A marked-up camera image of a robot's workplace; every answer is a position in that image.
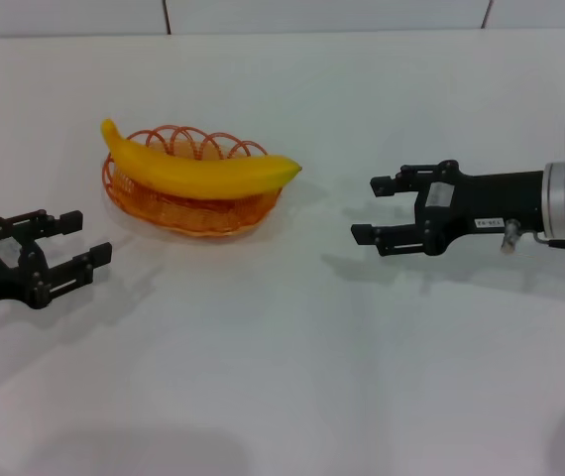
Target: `orange plastic basket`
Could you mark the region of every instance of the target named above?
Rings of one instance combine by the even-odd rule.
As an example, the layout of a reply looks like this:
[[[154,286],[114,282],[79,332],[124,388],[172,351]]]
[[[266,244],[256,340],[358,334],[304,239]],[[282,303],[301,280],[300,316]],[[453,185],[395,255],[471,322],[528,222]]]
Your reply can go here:
[[[193,127],[162,126],[136,132],[128,139],[139,136],[146,136],[147,147],[194,161],[231,161],[251,156],[254,150],[267,153],[255,142],[221,132],[208,135]],[[279,189],[238,200],[195,200],[159,193],[122,174],[110,154],[102,167],[102,183],[113,203],[126,213],[189,236],[244,233],[263,221],[281,194]]]

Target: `white table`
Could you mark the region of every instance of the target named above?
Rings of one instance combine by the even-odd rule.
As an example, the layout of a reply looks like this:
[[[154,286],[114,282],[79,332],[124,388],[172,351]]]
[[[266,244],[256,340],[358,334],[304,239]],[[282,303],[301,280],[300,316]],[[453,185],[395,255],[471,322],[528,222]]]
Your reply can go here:
[[[113,209],[99,123],[254,139],[304,171],[217,244]],[[0,302],[0,476],[565,476],[565,252],[380,259],[368,186],[564,160],[565,31],[0,41],[0,215],[80,209],[93,287]]]

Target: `yellow banana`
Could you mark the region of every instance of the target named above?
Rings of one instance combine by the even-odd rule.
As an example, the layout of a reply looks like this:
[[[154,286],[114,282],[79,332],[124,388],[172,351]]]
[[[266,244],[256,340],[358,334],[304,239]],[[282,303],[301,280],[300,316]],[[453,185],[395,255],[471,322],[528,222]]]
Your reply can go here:
[[[117,168],[155,191],[199,200],[225,200],[284,187],[302,170],[283,156],[239,157],[229,161],[195,161],[174,157],[124,139],[112,120],[102,135]]]

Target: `white wall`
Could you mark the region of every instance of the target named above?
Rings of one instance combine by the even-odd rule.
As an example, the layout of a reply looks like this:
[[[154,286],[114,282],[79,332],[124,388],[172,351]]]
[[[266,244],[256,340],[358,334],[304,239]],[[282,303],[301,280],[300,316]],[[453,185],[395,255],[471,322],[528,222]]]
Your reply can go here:
[[[169,0],[173,33],[479,28],[488,0]]]
[[[488,27],[565,27],[565,0],[495,0]]]
[[[162,0],[0,0],[0,36],[165,34]]]

